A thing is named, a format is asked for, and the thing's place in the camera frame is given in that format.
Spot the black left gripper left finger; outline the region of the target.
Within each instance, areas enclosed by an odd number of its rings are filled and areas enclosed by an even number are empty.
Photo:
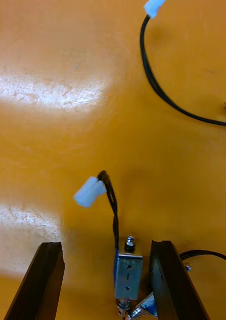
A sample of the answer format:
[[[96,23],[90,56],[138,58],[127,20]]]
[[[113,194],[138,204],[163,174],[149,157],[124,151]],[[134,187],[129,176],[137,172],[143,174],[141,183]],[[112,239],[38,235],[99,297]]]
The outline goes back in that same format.
[[[54,320],[65,271],[60,242],[37,249],[5,316],[6,320]]]

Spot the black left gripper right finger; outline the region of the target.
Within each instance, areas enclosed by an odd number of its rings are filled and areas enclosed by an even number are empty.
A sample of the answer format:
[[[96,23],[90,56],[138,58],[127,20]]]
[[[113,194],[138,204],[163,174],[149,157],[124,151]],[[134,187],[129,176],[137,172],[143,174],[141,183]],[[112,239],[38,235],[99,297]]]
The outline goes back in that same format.
[[[209,319],[171,241],[152,242],[149,273],[159,320]]]

